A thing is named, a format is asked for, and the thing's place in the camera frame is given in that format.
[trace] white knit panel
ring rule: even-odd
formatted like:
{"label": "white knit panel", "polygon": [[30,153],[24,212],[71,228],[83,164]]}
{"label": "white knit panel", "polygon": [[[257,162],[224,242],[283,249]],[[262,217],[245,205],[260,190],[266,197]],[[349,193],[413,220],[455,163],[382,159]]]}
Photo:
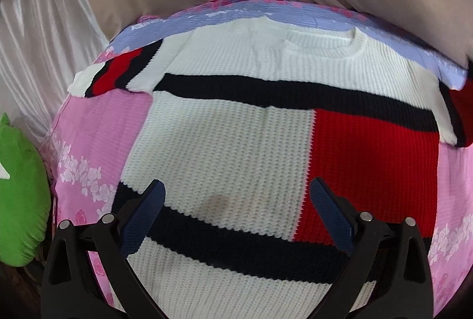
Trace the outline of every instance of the white knit panel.
{"label": "white knit panel", "polygon": [[87,88],[92,84],[94,76],[105,66],[105,63],[93,64],[83,71],[77,72],[73,83],[67,88],[67,91],[74,97],[84,97]]}
{"label": "white knit panel", "polygon": [[417,77],[419,77],[419,86],[425,93],[425,98],[428,101],[429,108],[432,109],[432,113],[437,121],[438,131],[440,133],[440,142],[455,145],[457,137],[455,132],[453,132],[450,114],[448,113],[445,100],[443,99],[442,93],[438,87],[438,79],[427,69],[423,67],[419,67],[419,69],[425,71],[422,75],[417,75]]}
{"label": "white knit panel", "polygon": [[194,30],[167,70],[176,75],[242,75],[323,83],[427,108],[420,65],[358,29],[334,32],[238,19]]}
{"label": "white knit panel", "polygon": [[122,173],[166,205],[221,228],[290,240],[306,187],[312,111],[154,93]]}
{"label": "white knit panel", "polygon": [[[149,238],[128,261],[172,319],[306,319],[330,288],[330,284],[265,279],[214,268]],[[374,286],[375,282],[365,283],[353,309],[367,303]]]}
{"label": "white knit panel", "polygon": [[192,36],[193,31],[166,37],[148,65],[129,81],[126,88],[130,92],[153,92],[176,56]]}

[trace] white satin curtain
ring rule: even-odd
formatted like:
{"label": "white satin curtain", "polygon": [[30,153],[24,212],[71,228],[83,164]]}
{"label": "white satin curtain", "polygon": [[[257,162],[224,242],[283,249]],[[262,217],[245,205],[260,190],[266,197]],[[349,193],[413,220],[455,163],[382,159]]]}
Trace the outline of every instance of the white satin curtain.
{"label": "white satin curtain", "polygon": [[41,141],[75,72],[107,43],[87,0],[0,0],[0,112],[18,112],[14,124]]}

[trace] color-block sweater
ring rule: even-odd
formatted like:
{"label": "color-block sweater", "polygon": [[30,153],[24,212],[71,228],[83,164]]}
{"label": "color-block sweater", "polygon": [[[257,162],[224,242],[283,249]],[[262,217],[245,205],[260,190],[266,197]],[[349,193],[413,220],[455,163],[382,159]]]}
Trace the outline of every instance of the color-block sweater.
{"label": "color-block sweater", "polygon": [[[128,260],[170,318],[305,318],[346,264],[307,193],[321,176],[358,210],[414,217],[427,248],[438,144],[473,141],[473,69],[451,91],[358,29],[239,19],[78,73],[69,92],[148,92],[116,212],[153,179],[165,207]],[[355,306],[384,266],[380,252]]]}

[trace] bed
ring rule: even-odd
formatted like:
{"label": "bed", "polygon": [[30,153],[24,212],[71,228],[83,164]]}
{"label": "bed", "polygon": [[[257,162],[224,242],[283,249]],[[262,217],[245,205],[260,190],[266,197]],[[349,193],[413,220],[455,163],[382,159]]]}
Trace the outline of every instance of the bed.
{"label": "bed", "polygon": [[[290,0],[213,0],[165,20],[143,16],[121,31],[95,62],[108,61],[198,26],[261,15],[319,29],[347,30],[357,26],[431,70],[451,88],[460,89],[466,79],[464,69],[388,23],[350,10]],[[150,105],[146,94],[119,90],[93,99],[67,97],[40,149],[53,179],[54,224],[62,219],[86,224],[111,211],[122,169]],[[463,310],[466,315],[464,302],[471,294],[472,155],[471,149],[457,150],[445,144],[439,147],[438,211],[429,253],[439,318],[459,315],[456,310]],[[96,254],[90,256],[107,301],[115,304],[100,260]]]}

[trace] floral pattern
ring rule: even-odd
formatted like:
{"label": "floral pattern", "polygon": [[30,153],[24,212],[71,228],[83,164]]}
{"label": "floral pattern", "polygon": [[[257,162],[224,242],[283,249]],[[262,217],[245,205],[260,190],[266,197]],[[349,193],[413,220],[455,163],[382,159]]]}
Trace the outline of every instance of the floral pattern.
{"label": "floral pattern", "polygon": [[92,265],[94,266],[95,273],[100,276],[105,276],[105,270],[103,269],[102,262],[97,257],[92,261]]}
{"label": "floral pattern", "polygon": [[[473,249],[470,250],[467,264],[473,263]],[[435,313],[441,311],[450,301],[456,290],[460,287],[468,275],[470,268],[464,267],[457,275],[453,276],[448,273],[443,273],[439,280],[432,277],[432,284],[434,286],[435,296]]]}
{"label": "floral pattern", "polygon": [[84,224],[87,224],[86,214],[85,214],[84,210],[79,210],[79,212],[76,214],[75,225],[80,226],[80,225],[84,225]]}
{"label": "floral pattern", "polygon": [[109,292],[107,295],[105,295],[105,299],[107,300],[107,303],[114,307],[114,296],[112,295],[111,292]]}
{"label": "floral pattern", "polygon": [[[60,141],[55,133],[51,136],[47,151],[49,153],[47,156],[49,157],[44,157],[43,155],[45,162],[49,164],[46,167],[57,168],[58,171],[56,176],[51,173],[51,177],[55,177],[63,183],[71,183],[71,185],[78,182],[82,187],[81,193],[83,196],[90,197],[94,202],[104,202],[105,204],[96,210],[99,218],[111,212],[116,187],[112,184],[101,182],[101,167],[92,167],[84,156],[80,158],[74,157],[70,154],[70,144],[67,145],[66,142]],[[85,219],[82,210],[77,213],[77,219],[80,219],[80,221]]]}
{"label": "floral pattern", "polygon": [[340,15],[343,15],[346,18],[349,18],[349,19],[357,19],[361,22],[368,21],[368,17],[366,17],[366,15],[364,15],[362,13],[353,12],[353,11],[350,11],[350,10],[344,9],[344,8],[336,8],[334,6],[327,6],[326,8],[329,9],[330,11],[332,11],[332,12],[340,13]]}
{"label": "floral pattern", "polygon": [[130,48],[129,46],[127,46],[126,48],[122,49],[120,52],[115,52],[115,48],[112,45],[109,45],[100,55],[98,55],[97,59],[95,60],[95,63],[101,63],[101,62],[110,60],[114,57],[120,56],[123,53],[127,53],[129,51],[130,51]]}
{"label": "floral pattern", "polygon": [[473,214],[466,215],[462,225],[455,229],[450,228],[448,223],[441,230],[435,227],[429,251],[430,265],[441,259],[450,261],[460,245],[471,238],[473,238]]}

